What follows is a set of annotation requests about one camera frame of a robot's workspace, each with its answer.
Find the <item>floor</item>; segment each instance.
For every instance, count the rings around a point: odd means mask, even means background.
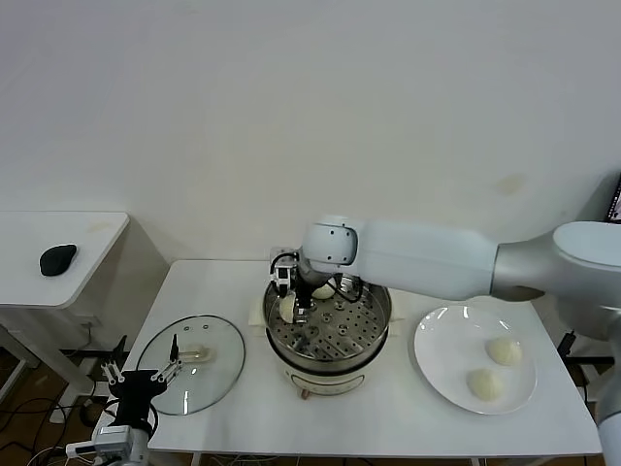
[[[9,377],[11,371],[16,366],[17,361],[5,351],[0,349],[0,384]],[[28,370],[24,373],[21,380],[17,383],[12,394],[0,404],[0,410],[15,410],[20,403],[32,398],[52,398],[56,399],[60,396],[65,387],[62,381],[52,370],[45,364],[41,364],[35,370]],[[50,402],[37,401],[30,403],[23,408],[23,411],[42,411],[48,409]],[[92,405],[88,408],[89,418],[96,419],[101,412],[101,407]],[[0,465],[10,466],[26,466],[31,458],[31,452],[19,447],[15,443],[20,443],[27,449],[40,451],[48,447],[52,447],[59,442],[64,446],[71,442],[80,442],[88,440],[92,432],[92,428],[82,424],[78,410],[72,410],[69,421],[66,424],[66,430],[63,431],[63,425],[50,424],[47,422],[47,414],[29,414],[10,417],[9,414],[0,413]],[[189,466],[191,455],[187,453],[179,453],[179,459]],[[64,464],[61,458],[53,458],[49,464],[58,461],[59,466]],[[503,463],[502,459],[489,459],[489,466],[499,466]],[[69,466],[80,465],[79,462],[69,462]],[[298,462],[298,458],[260,458],[260,457],[236,457],[236,456],[217,456],[204,454],[201,460],[201,466],[467,466],[468,460],[464,459],[359,459],[348,458],[343,463],[343,458],[313,458],[302,457]],[[604,460],[600,455],[591,456],[589,458],[572,457],[559,458],[545,463],[549,466],[604,466]]]

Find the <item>table leg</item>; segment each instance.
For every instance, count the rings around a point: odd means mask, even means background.
[[[18,342],[6,328],[0,325],[0,347],[3,347],[17,359],[25,361],[26,366],[35,369],[39,366],[39,359],[20,342]]]
[[[93,388],[93,381],[60,352],[47,336],[37,335],[31,338],[30,332],[26,333],[22,329],[11,330],[10,333],[39,356],[39,359],[48,364],[51,370],[67,381],[68,384],[73,385],[80,392],[90,393]]]
[[[13,388],[13,385],[17,382],[17,380],[19,379],[19,376],[21,376],[21,373],[25,370],[25,368],[26,368],[26,361],[22,359],[21,361],[19,361],[19,363],[17,364],[13,372],[10,374],[7,381],[4,382],[4,384],[0,388],[0,403],[9,394],[9,392],[11,391],[11,388]]]
[[[86,357],[80,363],[80,370],[84,374],[88,374],[92,371],[96,362],[96,358]],[[106,382],[96,382],[94,392],[92,391],[92,386],[88,391],[79,391],[73,385],[69,385],[65,388],[65,391],[58,400],[58,404],[60,406],[74,406],[79,396],[90,396],[91,392],[93,393],[93,396],[103,396],[106,398],[110,397],[110,390],[108,389],[108,383]],[[64,410],[56,409],[52,411],[51,416],[49,417],[49,422],[54,424],[62,424],[65,421],[65,416],[62,414],[62,411],[65,412],[66,417],[69,417],[71,408],[65,408]]]

